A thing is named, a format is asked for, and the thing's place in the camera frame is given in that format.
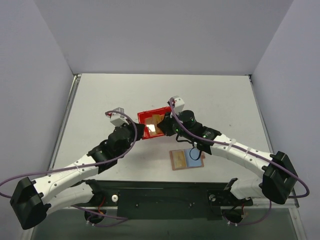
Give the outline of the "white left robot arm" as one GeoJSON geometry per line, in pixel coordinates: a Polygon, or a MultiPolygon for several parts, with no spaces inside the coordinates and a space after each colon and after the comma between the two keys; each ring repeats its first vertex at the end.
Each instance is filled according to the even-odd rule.
{"type": "Polygon", "coordinates": [[[10,198],[10,205],[23,230],[41,223],[48,214],[79,203],[99,205],[103,193],[87,182],[117,164],[144,135],[144,124],[123,123],[88,153],[72,164],[31,180],[22,178],[10,198]]]}

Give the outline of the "red plastic bin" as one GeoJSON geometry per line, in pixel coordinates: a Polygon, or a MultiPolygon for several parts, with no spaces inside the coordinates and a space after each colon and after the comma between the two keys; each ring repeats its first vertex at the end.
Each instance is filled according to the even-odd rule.
{"type": "Polygon", "coordinates": [[[147,140],[164,136],[164,133],[158,128],[158,124],[164,119],[165,114],[170,112],[169,106],[138,112],[138,122],[145,126],[142,139],[147,140]]]}

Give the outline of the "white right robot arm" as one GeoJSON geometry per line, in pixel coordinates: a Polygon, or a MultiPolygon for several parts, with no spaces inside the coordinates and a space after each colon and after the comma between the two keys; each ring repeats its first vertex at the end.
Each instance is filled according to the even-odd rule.
{"type": "Polygon", "coordinates": [[[283,205],[297,182],[297,172],[287,154],[269,153],[245,146],[220,131],[197,122],[191,110],[180,112],[177,118],[167,112],[157,127],[166,135],[185,138],[199,151],[225,158],[256,175],[254,179],[233,178],[223,192],[230,205],[246,198],[267,198],[283,205]]]}

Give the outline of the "tan leather card holder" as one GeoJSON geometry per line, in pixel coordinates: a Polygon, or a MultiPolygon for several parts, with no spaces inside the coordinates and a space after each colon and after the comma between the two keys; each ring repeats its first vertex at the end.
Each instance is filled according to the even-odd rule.
{"type": "Polygon", "coordinates": [[[179,149],[179,150],[171,150],[169,152],[171,168],[173,171],[178,170],[186,170],[186,169],[194,169],[194,168],[202,168],[204,167],[204,159],[206,158],[205,153],[199,151],[196,148],[188,148],[188,149],[179,149]],[[174,169],[173,165],[173,151],[184,151],[185,159],[186,159],[186,167],[180,169],[174,169]]]}

